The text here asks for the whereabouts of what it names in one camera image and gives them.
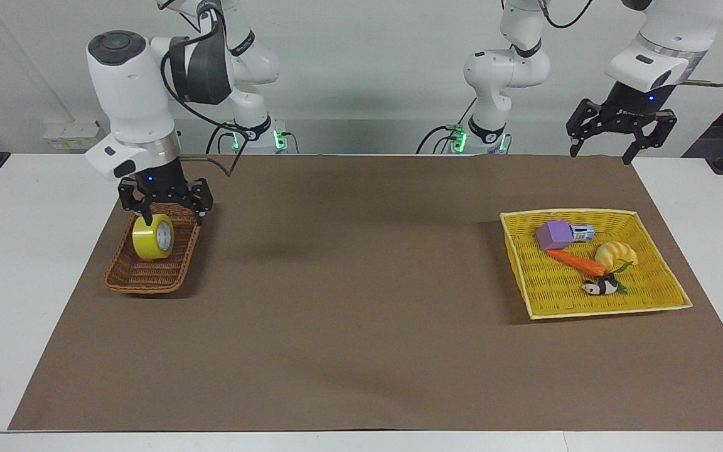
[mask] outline yellow basket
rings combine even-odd
[[[643,228],[637,212],[554,209],[502,213],[500,217],[511,268],[533,320],[672,311],[693,306]],[[608,241],[630,245],[638,254],[638,264],[617,275],[629,294],[586,294],[582,290],[586,275],[549,257],[537,245],[534,233],[549,220],[593,225],[595,240],[574,243],[565,249],[579,257],[593,259],[596,249]]]

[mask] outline table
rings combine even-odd
[[[640,158],[635,169],[723,321],[723,177],[712,174],[700,160]],[[80,155],[15,154],[0,169],[0,450],[723,449],[723,432],[1,433],[115,198],[115,184],[90,171]],[[46,223],[48,212],[58,212],[58,220]],[[73,222],[73,218],[86,220]]]

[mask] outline tape roll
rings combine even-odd
[[[144,218],[136,218],[132,226],[132,246],[141,259],[164,259],[172,254],[174,226],[169,215],[153,214],[149,226]]]

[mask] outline brown wicker basket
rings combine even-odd
[[[132,224],[138,217],[130,217],[119,250],[102,278],[106,289],[120,294],[169,294],[183,285],[200,234],[195,214],[178,204],[156,203],[150,210],[152,213],[169,215],[172,220],[172,255],[153,261],[138,257],[132,246]]]

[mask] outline orange toy carrot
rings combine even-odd
[[[596,261],[591,261],[590,259],[575,256],[570,252],[562,251],[562,249],[547,249],[545,250],[545,253],[563,264],[568,264],[568,266],[574,267],[574,269],[577,269],[590,277],[603,277],[608,272],[608,269],[606,269],[606,267],[602,264]]]

